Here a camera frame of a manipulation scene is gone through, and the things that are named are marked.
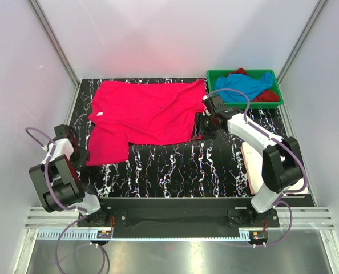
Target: gray floor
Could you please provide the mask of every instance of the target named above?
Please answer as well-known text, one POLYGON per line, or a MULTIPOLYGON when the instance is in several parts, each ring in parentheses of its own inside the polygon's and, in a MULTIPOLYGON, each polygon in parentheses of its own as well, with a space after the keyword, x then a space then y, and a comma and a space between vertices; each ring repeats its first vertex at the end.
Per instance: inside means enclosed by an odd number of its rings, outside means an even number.
MULTIPOLYGON (((270 232, 270 242, 281 236, 270 232)), ((63 241, 59 257, 84 244, 63 241)), ((114 273, 332 273, 320 234, 292 231, 280 245, 269 248, 240 248, 241 243, 110 242, 105 250, 114 273)), ((60 273, 54 264, 55 241, 38 240, 27 273, 60 273)), ((93 247, 83 247, 61 262, 67 274, 98 272, 102 256, 93 247)), ((107 266, 102 273, 107 273, 107 266)))

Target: red garment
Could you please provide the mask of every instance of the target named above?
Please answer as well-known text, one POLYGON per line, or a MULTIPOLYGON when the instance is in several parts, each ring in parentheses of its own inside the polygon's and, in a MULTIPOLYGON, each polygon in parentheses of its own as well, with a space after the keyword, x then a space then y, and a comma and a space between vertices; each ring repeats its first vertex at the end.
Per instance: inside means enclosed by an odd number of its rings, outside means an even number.
MULTIPOLYGON (((243 74, 249 76, 248 73, 243 68, 238 68, 236 71, 229 72, 227 74, 227 77, 230 74, 243 74)), ((265 90, 261 94, 258 94, 258 96, 252 100, 252 102, 279 102, 279 101, 280 97, 277 94, 273 93, 271 90, 265 90)))
POLYGON ((192 84, 103 82, 94 100, 88 166, 128 160, 129 143, 176 144, 191 139, 203 112, 204 81, 192 84))

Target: green bin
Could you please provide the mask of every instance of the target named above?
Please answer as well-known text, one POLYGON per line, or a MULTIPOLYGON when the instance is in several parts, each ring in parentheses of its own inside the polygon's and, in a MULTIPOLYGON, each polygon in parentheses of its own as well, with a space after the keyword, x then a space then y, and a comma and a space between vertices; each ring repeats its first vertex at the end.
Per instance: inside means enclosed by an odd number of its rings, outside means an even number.
MULTIPOLYGON (((221 76, 226 77, 227 74, 232 71, 235 71, 235 70, 208 70, 209 92, 214 91, 214 85, 218 77, 221 77, 221 76)), ((277 108, 279 105, 284 103, 284 99, 283 99, 283 96, 281 95, 279 84, 277 83, 273 70, 246 70, 249 77, 252 77, 254 79, 259 79, 267 71, 271 72, 271 74, 273 75, 273 86, 270 88, 270 90, 280 97, 280 101, 278 102, 251 102, 249 108, 252 108, 252 109, 277 108)), ((228 107, 235 106, 241 109, 245 109, 247 106, 247 103, 225 103, 225 104, 228 107)))

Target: black marble table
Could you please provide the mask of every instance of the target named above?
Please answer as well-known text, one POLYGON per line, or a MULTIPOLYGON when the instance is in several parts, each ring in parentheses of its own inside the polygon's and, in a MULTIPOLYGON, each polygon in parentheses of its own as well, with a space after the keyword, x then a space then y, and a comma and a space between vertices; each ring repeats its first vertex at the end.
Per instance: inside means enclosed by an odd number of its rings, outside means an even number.
MULTIPOLYGON (((71 118, 79 144, 87 148, 94 124, 88 120, 92 99, 105 80, 126 83, 192 83, 198 78, 84 79, 71 118)), ((267 130, 285 136, 278 110, 251 110, 249 116, 267 130)), ((170 146, 131 145, 129 160, 82 167, 80 178, 106 197, 237 197, 249 196, 242 140, 219 131, 216 140, 170 146)))

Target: blue cloth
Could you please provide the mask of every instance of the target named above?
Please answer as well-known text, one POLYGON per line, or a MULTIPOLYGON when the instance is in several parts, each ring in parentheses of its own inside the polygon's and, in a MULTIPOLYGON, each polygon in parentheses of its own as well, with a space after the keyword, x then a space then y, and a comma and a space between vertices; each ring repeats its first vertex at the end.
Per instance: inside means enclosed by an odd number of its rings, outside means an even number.
MULTIPOLYGON (((243 74, 229 74, 228 77, 219 77, 216 80, 214 90, 221 88, 239 90, 252 101, 258 94, 269 89, 272 85, 273 76, 271 72, 266 72, 260 79, 253 79, 243 74)), ((244 96, 233 91, 219 91, 219 95, 224 102, 247 102, 244 96)))

